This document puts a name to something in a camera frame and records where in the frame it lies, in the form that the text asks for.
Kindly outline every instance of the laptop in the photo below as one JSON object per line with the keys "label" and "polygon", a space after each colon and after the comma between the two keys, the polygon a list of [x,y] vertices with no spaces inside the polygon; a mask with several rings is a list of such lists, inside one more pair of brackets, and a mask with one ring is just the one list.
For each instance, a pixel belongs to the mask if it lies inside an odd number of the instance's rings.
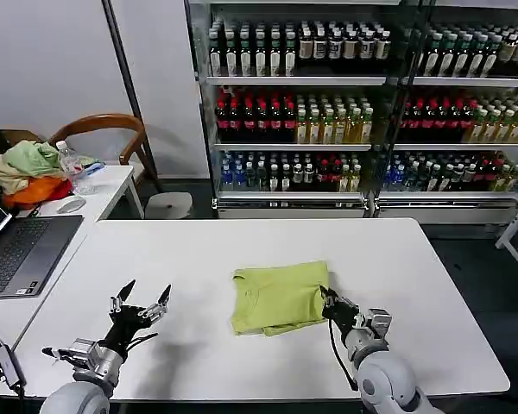
{"label": "laptop", "polygon": [[0,204],[0,298],[38,295],[82,220],[14,218]]}

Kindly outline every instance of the white table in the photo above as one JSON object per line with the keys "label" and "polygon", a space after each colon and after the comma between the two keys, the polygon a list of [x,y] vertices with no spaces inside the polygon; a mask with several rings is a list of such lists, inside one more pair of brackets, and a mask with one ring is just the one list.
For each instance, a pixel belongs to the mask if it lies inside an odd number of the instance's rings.
{"label": "white table", "polygon": [[[80,210],[72,213],[83,216],[83,222],[69,246],[67,246],[41,294],[32,298],[0,299],[0,338],[2,341],[11,347],[16,346],[93,224],[106,218],[125,192],[129,198],[136,194],[132,174],[132,166],[106,166],[88,177],[88,180],[94,185],[95,191],[92,195],[83,196],[86,199],[86,204]],[[63,203],[65,202],[59,200],[43,204],[39,216],[57,216],[57,209]]]}
{"label": "white table", "polygon": [[[340,293],[393,314],[390,347],[410,361],[427,395],[509,388],[412,219],[109,221],[96,224],[17,347],[26,395],[46,397],[72,380],[71,366],[41,349],[103,338],[110,296],[134,278],[130,304],[151,304],[169,283],[173,290],[168,314],[151,329],[159,336],[130,351],[114,399],[358,398],[326,323],[274,337],[232,331],[235,269],[310,260],[328,261]],[[4,384],[0,394],[9,394]]]}

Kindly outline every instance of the white wall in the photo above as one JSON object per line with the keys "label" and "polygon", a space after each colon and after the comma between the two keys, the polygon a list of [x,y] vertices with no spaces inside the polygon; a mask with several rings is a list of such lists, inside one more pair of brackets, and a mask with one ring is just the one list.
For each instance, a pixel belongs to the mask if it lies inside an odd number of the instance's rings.
{"label": "white wall", "polygon": [[[117,1],[114,8],[158,172],[207,177],[182,0],[164,2],[172,26],[161,19],[161,2],[139,3]],[[132,113],[100,1],[1,0],[0,128],[48,138],[79,117],[105,112]],[[129,136],[102,131],[73,146],[111,160]]]}

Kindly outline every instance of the robotic hand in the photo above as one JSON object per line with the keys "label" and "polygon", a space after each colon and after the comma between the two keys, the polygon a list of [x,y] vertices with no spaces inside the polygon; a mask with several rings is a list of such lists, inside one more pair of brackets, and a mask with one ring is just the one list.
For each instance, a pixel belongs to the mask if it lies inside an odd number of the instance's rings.
{"label": "robotic hand", "polygon": [[44,348],[42,352],[73,365],[75,382],[52,393],[41,407],[41,414],[107,414],[109,399],[119,382],[119,369],[128,352],[156,333],[134,338],[140,329],[159,321],[167,312],[171,285],[148,308],[123,304],[135,285],[126,285],[111,298],[110,318],[113,326],[101,341],[78,338],[69,349]]}
{"label": "robotic hand", "polygon": [[334,290],[323,286],[320,290],[325,300],[322,315],[330,323],[334,321],[342,333],[356,381],[351,382],[351,388],[358,388],[365,406],[377,414],[441,414],[416,385],[407,362],[389,351],[385,336],[391,315],[383,309],[362,313]]}

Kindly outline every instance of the computer mouse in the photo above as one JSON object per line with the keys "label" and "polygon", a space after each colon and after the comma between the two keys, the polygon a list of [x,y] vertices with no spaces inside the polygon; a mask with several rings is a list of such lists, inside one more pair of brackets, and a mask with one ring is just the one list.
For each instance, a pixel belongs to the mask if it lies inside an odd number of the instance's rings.
{"label": "computer mouse", "polygon": [[58,209],[60,214],[73,213],[86,204],[86,200],[80,196],[65,197],[64,201],[66,202]]}

